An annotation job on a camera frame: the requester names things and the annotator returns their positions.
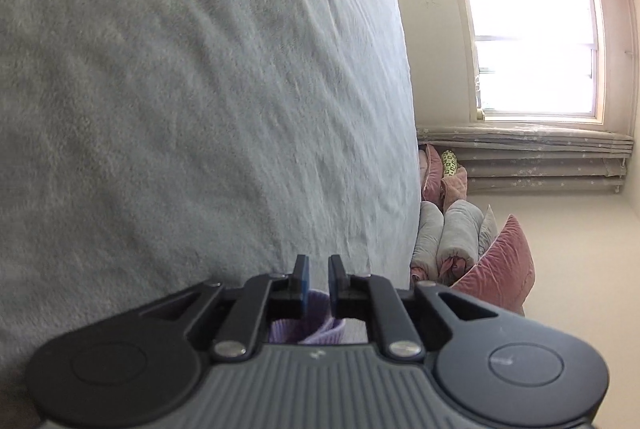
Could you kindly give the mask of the bright window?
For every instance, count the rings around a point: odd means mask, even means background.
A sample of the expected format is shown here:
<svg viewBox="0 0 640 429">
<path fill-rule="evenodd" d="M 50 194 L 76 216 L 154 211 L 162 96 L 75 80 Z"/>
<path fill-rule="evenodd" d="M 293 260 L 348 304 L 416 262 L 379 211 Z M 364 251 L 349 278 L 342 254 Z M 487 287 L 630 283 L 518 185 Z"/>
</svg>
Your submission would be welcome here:
<svg viewBox="0 0 640 429">
<path fill-rule="evenodd" d="M 487 120 L 599 123 L 601 0 L 465 0 Z"/>
</svg>

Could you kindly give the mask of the grey bed sheet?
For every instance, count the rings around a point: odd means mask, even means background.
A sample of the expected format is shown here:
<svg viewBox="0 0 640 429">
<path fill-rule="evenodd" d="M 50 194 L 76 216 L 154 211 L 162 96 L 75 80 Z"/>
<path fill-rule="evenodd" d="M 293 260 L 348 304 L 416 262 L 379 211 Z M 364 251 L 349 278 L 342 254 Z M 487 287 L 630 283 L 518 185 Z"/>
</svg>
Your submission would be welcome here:
<svg viewBox="0 0 640 429">
<path fill-rule="evenodd" d="M 1 0 L 1 423 L 49 339 L 329 256 L 406 287 L 398 0 Z"/>
</svg>

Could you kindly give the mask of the grey patterned curtain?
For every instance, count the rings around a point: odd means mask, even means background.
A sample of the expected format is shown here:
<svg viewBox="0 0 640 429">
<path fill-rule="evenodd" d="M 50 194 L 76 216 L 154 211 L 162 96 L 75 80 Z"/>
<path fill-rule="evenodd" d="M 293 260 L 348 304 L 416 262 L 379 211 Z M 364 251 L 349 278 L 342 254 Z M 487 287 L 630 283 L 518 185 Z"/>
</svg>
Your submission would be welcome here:
<svg viewBox="0 0 640 429">
<path fill-rule="evenodd" d="M 451 150 L 475 191 L 617 190 L 634 148 L 636 38 L 629 0 L 601 0 L 599 123 L 487 120 L 476 105 L 465 0 L 399 0 L 419 140 Z"/>
</svg>

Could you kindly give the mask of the lilac purple garment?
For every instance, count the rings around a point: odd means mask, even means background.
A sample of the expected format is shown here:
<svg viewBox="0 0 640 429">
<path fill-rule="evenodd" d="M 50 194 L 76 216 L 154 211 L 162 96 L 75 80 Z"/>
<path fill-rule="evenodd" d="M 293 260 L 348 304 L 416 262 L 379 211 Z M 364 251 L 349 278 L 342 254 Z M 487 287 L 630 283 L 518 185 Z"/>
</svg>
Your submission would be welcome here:
<svg viewBox="0 0 640 429">
<path fill-rule="evenodd" d="M 279 319 L 270 326 L 269 343 L 277 345 L 351 345 L 367 342 L 366 324 L 332 315 L 330 296 L 321 290 L 308 293 L 307 312 L 301 319 Z"/>
</svg>

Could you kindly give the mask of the small pink pillow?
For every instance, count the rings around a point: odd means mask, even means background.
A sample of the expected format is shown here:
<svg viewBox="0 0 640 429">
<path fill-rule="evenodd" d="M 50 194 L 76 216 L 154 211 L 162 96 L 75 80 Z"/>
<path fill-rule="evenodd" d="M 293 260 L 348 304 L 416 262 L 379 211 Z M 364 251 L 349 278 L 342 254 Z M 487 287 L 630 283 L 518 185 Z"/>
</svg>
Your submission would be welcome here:
<svg viewBox="0 0 640 429">
<path fill-rule="evenodd" d="M 441 212 L 468 197 L 468 171 L 450 150 L 438 152 L 431 144 L 419 149 L 421 197 Z"/>
</svg>

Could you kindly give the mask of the folded grey pink quilt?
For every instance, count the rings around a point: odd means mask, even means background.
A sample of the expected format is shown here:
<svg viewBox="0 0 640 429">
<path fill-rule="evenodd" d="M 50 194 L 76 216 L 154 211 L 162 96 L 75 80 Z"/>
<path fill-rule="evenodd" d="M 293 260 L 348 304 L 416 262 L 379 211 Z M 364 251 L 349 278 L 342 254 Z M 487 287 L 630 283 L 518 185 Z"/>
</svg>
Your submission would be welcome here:
<svg viewBox="0 0 640 429">
<path fill-rule="evenodd" d="M 480 208 L 457 200 L 446 212 L 423 202 L 416 245 L 410 263 L 413 283 L 432 281 L 451 286 L 480 259 Z"/>
</svg>

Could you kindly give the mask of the large pink velvet pillow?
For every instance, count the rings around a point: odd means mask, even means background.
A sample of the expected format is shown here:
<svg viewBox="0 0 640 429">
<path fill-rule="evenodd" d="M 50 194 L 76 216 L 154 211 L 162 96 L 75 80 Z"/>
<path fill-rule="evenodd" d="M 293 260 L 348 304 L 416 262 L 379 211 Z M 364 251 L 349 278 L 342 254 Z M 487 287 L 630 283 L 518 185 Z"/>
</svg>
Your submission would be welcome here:
<svg viewBox="0 0 640 429">
<path fill-rule="evenodd" d="M 524 303 L 535 279 L 526 235 L 518 218 L 509 215 L 485 255 L 451 288 L 524 316 Z"/>
</svg>

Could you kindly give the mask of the green patterned small cushion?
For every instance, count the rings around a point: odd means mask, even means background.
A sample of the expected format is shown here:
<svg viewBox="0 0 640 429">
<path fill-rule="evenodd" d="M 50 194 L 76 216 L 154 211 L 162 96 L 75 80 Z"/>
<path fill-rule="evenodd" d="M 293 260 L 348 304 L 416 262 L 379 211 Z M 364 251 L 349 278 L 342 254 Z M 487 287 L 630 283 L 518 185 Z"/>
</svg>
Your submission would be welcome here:
<svg viewBox="0 0 640 429">
<path fill-rule="evenodd" d="M 459 167 L 456 154 L 451 150 L 446 150 L 442 152 L 440 159 L 442 160 L 442 175 L 444 177 L 453 176 Z"/>
</svg>

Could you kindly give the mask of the grey pillow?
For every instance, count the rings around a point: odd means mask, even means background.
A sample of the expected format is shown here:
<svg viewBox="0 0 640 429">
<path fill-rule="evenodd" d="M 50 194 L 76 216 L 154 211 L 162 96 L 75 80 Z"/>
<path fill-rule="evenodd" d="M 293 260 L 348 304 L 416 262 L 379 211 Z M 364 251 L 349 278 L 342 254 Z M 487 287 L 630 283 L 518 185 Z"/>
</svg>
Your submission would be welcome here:
<svg viewBox="0 0 640 429">
<path fill-rule="evenodd" d="M 498 236 L 498 225 L 494 212 L 487 206 L 478 231 L 478 256 L 483 257 Z"/>
</svg>

